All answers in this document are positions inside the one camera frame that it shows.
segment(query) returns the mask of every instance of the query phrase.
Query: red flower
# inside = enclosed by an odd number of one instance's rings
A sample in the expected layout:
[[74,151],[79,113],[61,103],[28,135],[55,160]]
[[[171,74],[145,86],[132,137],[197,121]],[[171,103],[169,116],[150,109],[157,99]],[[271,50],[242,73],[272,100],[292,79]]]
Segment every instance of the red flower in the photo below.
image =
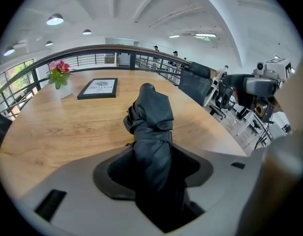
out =
[[65,63],[63,60],[61,60],[57,64],[57,69],[62,73],[68,73],[69,72],[69,64]]

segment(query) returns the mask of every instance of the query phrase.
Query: potted plant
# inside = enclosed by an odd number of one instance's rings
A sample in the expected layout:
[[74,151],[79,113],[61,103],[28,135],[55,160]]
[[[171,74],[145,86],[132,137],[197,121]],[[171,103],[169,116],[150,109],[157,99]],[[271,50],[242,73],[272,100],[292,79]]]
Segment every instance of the potted plant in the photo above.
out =
[[65,98],[72,94],[69,79],[72,69],[69,69],[69,64],[63,60],[59,62],[52,61],[49,67],[50,71],[48,73],[50,74],[47,75],[47,79],[49,79],[49,84],[55,84],[55,88],[59,91],[60,97]]

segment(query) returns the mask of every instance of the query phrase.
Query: blurry beige object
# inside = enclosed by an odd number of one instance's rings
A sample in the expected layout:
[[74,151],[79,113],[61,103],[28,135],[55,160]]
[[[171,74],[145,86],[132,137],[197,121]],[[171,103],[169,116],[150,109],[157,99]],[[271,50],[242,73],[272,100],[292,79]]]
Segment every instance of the blurry beige object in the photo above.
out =
[[275,98],[288,117],[292,130],[303,130],[303,59],[296,73],[277,91]]

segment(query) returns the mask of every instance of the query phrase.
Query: black rectangular slot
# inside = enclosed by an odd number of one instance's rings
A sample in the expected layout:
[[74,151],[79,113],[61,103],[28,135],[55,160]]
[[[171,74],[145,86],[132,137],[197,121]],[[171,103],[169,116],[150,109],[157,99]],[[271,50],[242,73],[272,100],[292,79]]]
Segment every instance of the black rectangular slot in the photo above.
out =
[[239,163],[239,162],[234,162],[234,163],[232,163],[231,164],[231,166],[234,166],[234,167],[236,167],[236,168],[239,168],[239,169],[244,169],[244,167],[245,167],[245,164],[243,164],[243,163]]
[[62,200],[66,196],[66,191],[52,190],[35,210],[46,221],[50,222]]

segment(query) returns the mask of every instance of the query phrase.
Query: camera lens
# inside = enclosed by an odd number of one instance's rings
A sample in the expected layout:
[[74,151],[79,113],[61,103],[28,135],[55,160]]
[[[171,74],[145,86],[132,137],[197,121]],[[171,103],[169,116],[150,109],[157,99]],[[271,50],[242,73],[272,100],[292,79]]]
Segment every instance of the camera lens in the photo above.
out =
[[262,63],[258,63],[257,67],[258,67],[259,70],[262,70],[263,69],[263,64]]

